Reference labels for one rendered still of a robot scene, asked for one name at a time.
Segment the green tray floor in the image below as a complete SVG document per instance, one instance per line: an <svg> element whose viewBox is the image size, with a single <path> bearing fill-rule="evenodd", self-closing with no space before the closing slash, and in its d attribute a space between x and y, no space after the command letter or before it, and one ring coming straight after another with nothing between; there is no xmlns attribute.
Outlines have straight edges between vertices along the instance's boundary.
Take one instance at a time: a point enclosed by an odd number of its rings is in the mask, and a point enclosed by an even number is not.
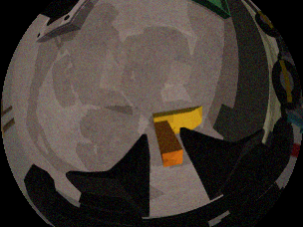
<svg viewBox="0 0 303 227"><path fill-rule="evenodd" d="M222 3L220 3L220 0L208 0L208 1L215 3L216 6L223 7Z"/></svg>

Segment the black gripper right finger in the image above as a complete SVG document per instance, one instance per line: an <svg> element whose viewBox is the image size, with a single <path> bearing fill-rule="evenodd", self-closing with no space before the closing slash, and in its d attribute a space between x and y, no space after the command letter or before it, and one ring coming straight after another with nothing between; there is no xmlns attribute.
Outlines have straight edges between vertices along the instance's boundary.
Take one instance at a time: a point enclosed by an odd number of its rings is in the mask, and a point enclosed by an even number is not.
<svg viewBox="0 0 303 227"><path fill-rule="evenodd" d="M191 128L180 129L179 137L183 148L206 189L208 200L222 196L220 190L230 180L240 158L262 142L263 136L264 129L261 128L247 138L232 142L207 136Z"/></svg>

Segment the yellow wheel chock with orange handle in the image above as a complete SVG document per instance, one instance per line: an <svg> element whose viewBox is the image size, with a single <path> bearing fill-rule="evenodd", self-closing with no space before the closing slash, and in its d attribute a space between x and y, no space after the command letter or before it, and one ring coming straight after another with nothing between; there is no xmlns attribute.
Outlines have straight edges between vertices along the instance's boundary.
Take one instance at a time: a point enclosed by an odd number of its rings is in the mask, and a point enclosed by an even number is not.
<svg viewBox="0 0 303 227"><path fill-rule="evenodd" d="M171 166L183 162L182 145L178 142L176 134L180 129L191 128L202 122L202 106L187 107L187 109L163 111L163 113L152 113L152 124L158 141L160 157L163 166Z"/></svg>

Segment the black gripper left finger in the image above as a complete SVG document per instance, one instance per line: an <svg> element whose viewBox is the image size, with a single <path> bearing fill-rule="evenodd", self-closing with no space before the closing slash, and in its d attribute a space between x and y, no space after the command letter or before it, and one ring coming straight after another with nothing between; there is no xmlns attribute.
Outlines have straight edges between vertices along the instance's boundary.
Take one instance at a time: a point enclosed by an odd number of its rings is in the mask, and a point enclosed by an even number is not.
<svg viewBox="0 0 303 227"><path fill-rule="evenodd" d="M147 134L107 172L67 172L80 192L125 198L143 217L151 217L151 147Z"/></svg>

